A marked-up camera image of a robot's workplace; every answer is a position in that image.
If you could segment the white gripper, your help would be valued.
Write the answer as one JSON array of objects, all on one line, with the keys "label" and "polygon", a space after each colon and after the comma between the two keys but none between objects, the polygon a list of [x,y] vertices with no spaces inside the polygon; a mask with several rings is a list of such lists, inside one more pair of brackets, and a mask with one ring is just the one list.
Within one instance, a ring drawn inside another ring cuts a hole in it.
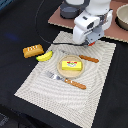
[{"label": "white gripper", "polygon": [[112,10],[104,15],[91,15],[83,11],[75,18],[73,29],[73,41],[77,45],[88,45],[104,36],[112,22]]}]

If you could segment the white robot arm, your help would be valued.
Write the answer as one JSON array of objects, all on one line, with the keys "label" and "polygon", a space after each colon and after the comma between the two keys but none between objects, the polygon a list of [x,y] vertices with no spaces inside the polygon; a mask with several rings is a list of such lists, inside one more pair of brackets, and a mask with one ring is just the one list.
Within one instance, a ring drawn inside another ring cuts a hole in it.
[{"label": "white robot arm", "polygon": [[112,22],[111,0],[64,0],[69,6],[82,8],[83,11],[74,19],[73,41],[77,44],[90,45],[104,36]]}]

